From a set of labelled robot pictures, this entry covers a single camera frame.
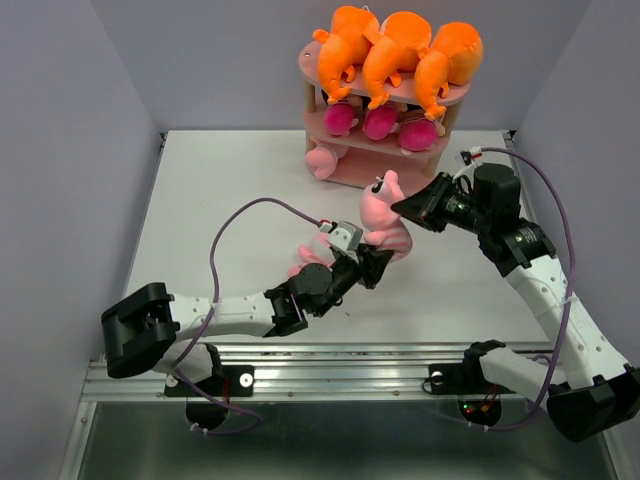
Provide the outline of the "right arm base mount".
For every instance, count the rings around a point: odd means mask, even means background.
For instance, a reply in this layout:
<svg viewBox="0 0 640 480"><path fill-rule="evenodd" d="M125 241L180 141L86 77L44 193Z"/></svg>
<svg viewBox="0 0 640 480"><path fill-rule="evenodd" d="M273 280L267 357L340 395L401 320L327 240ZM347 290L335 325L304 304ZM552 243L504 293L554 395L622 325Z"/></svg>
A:
<svg viewBox="0 0 640 480"><path fill-rule="evenodd" d="M506 387L489 382L482 373L480 358L506 345L496 340L474 342L458 363L435 363L428 366L422 390L428 394L455 395L462 419L472 426L494 427L502 415L501 394Z"/></svg>

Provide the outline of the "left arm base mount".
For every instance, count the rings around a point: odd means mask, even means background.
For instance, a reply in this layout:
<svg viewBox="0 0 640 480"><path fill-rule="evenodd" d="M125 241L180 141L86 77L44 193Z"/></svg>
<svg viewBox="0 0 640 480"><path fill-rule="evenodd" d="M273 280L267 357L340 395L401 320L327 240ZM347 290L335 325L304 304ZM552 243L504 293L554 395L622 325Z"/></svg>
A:
<svg viewBox="0 0 640 480"><path fill-rule="evenodd" d="M199 382L185 381L186 372L168 375L163 394L185 398L185 418L191 431L205 436L234 435L252 430L262 423L254 411L233 405L233 398L250 398L255 384L252 365L224 365L218 350L207 345L211 375Z"/></svg>

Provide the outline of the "pink plush with face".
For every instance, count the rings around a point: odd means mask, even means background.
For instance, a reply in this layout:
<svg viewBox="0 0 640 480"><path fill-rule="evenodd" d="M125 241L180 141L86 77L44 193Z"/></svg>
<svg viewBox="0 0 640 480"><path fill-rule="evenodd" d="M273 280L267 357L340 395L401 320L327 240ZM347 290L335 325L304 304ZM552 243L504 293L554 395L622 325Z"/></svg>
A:
<svg viewBox="0 0 640 480"><path fill-rule="evenodd" d="M299 263L287 270L289 277L298 274L307 264L319 263L329 267L335 261L325 233L317 234L308 244L300 245L298 256Z"/></svg>

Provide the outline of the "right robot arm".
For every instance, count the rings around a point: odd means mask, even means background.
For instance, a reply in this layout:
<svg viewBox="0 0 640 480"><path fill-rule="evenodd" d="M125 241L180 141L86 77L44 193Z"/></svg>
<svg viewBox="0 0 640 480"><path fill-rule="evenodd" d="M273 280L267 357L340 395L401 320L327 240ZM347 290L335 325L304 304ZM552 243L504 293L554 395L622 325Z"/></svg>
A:
<svg viewBox="0 0 640 480"><path fill-rule="evenodd" d="M475 342L453 365L429 369L434 395L473 395L494 385L536 404L562 436L580 442L639 412L639 371L604 337L569 288L556 249L539 225L520 215L513 170L482 164L470 188L440 173L393 204L403 219L432 232L453 225L476 235L484 256L522 298L554 351L548 364L497 340Z"/></svg>

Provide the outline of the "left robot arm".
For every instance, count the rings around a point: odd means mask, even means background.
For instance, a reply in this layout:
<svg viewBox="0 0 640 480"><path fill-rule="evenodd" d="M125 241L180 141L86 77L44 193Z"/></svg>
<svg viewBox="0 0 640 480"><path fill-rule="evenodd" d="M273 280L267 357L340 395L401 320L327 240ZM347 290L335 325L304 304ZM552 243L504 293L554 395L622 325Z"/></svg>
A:
<svg viewBox="0 0 640 480"><path fill-rule="evenodd" d="M181 369L199 393L215 392L223 371L211 349L194 346L195 338L248 335L285 337L341 305L360 284L373 289L393 257L390 250L359 244L336 252L332 265L305 265L298 274L264 292L227 297L212 304L168 292L162 282L145 285L101 315L107 372L115 379L148 371L171 375Z"/></svg>

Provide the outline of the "orange shark plush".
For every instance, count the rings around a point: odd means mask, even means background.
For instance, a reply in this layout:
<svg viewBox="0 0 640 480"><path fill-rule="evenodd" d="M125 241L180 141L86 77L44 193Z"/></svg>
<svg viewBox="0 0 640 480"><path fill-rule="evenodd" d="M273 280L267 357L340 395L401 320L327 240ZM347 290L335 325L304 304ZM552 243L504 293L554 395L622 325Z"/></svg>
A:
<svg viewBox="0 0 640 480"><path fill-rule="evenodd" d="M351 87L343 86L342 78L347 83L355 79L355 66L364 63L372 47L366 33L378 29L379 21L370 10L346 5L334 11L329 31L313 32L313 39L321 44L317 77L330 105L350 94Z"/></svg>
<svg viewBox="0 0 640 480"><path fill-rule="evenodd" d="M402 82L400 72L415 70L419 54L429 50L432 28L418 14L399 11L380 26L367 26L364 36L372 46L362 67L363 85L369 97L368 109L374 110L389 100L387 80L397 88Z"/></svg>

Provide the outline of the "boy doll pink pants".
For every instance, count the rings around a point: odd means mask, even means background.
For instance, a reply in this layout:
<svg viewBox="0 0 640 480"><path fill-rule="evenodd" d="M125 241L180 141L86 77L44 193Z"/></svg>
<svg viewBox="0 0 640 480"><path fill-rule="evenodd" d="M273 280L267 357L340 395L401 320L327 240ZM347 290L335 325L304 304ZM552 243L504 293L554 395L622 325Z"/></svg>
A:
<svg viewBox="0 0 640 480"><path fill-rule="evenodd" d="M388 101L374 109L368 109L363 123L363 132L373 141L385 139L399 127L399 118L407 111L407 105Z"/></svg>
<svg viewBox="0 0 640 480"><path fill-rule="evenodd" d="M323 122L332 136L346 136L359 123L359 109L362 105L359 97L348 97L329 104L324 113Z"/></svg>
<svg viewBox="0 0 640 480"><path fill-rule="evenodd" d="M429 150L446 130L438 120L431 120L422 110L409 111L400 121L398 143L403 155Z"/></svg>

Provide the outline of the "pink striped plush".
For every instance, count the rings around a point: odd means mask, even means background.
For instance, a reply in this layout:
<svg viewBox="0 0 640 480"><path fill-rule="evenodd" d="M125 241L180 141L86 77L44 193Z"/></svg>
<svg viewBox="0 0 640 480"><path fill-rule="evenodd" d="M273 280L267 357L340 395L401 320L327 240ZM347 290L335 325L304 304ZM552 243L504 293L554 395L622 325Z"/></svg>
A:
<svg viewBox="0 0 640 480"><path fill-rule="evenodd" d="M404 259L413 248L413 240L399 214L392 206L406 198L399 185L398 174L387 170L376 182L367 186L359 203L364 241L378 250L392 250L392 262Z"/></svg>
<svg viewBox="0 0 640 480"><path fill-rule="evenodd" d="M349 150L346 145L320 142L308 151L304 160L310 173L318 180L325 180L335 171L338 162Z"/></svg>

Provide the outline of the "plain orange plush toy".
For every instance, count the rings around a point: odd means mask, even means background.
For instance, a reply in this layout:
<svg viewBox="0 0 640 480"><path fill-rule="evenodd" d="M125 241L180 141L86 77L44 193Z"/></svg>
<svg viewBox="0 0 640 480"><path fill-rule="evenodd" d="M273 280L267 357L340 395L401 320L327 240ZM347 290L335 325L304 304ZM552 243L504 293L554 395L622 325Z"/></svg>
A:
<svg viewBox="0 0 640 480"><path fill-rule="evenodd" d="M439 96L449 95L450 85L465 85L479 69L484 45L474 26L464 22L442 25L430 47L419 54L414 73L414 96L428 120L436 120L447 108Z"/></svg>

